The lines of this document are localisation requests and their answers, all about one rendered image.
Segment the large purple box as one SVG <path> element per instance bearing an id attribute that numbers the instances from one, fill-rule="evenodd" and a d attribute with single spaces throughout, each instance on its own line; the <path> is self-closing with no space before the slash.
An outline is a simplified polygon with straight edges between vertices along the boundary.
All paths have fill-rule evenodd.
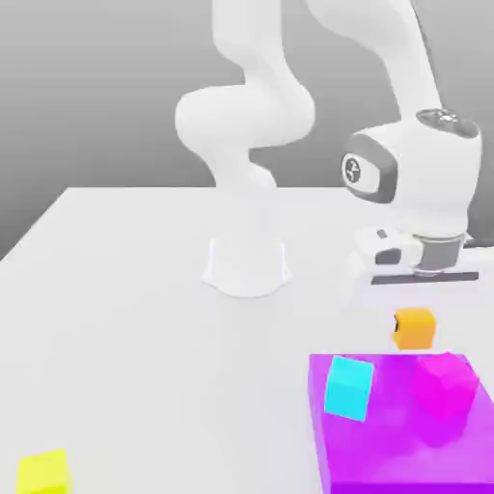
<path id="1" fill-rule="evenodd" d="M 494 494 L 494 402 L 481 381 L 463 434 L 442 447 L 418 430 L 412 375 L 425 354 L 339 355 L 374 365 L 366 419 L 323 411 L 338 354 L 309 358 L 308 395 L 323 494 Z"/>

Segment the small orange cube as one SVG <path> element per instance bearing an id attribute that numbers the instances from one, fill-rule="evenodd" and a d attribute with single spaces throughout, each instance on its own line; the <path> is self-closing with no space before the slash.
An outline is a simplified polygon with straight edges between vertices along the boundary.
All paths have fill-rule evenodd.
<path id="1" fill-rule="evenodd" d="M 397 309 L 393 339 L 401 350 L 422 350 L 432 347 L 436 319 L 428 308 Z"/>

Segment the small yellow cube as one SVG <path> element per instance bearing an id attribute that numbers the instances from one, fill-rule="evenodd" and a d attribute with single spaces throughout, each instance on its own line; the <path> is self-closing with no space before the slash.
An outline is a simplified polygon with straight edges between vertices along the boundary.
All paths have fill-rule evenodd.
<path id="1" fill-rule="evenodd" d="M 15 494 L 72 494 L 66 451 L 60 449 L 21 458 Z"/>

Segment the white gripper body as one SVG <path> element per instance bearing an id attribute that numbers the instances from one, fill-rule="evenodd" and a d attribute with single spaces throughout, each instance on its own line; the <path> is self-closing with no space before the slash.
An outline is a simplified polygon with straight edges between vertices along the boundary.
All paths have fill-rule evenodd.
<path id="1" fill-rule="evenodd" d="M 371 278 L 368 302 L 386 306 L 431 306 L 455 298 L 480 295 L 477 271 L 443 272 L 434 276 L 382 274 Z"/>

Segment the small magenta cube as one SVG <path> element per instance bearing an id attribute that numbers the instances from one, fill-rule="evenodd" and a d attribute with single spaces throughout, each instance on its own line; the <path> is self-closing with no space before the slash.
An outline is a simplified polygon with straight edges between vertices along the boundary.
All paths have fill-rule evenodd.
<path id="1" fill-rule="evenodd" d="M 461 437 L 480 379 L 462 354 L 420 355 L 412 375 L 412 397 L 424 441 L 442 447 Z"/>

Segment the small cyan cube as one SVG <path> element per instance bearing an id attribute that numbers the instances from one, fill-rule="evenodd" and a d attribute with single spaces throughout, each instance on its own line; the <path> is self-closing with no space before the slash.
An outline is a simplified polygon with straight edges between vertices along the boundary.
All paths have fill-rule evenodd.
<path id="1" fill-rule="evenodd" d="M 363 422 L 367 416 L 374 365 L 335 355 L 326 378 L 323 411 Z"/>

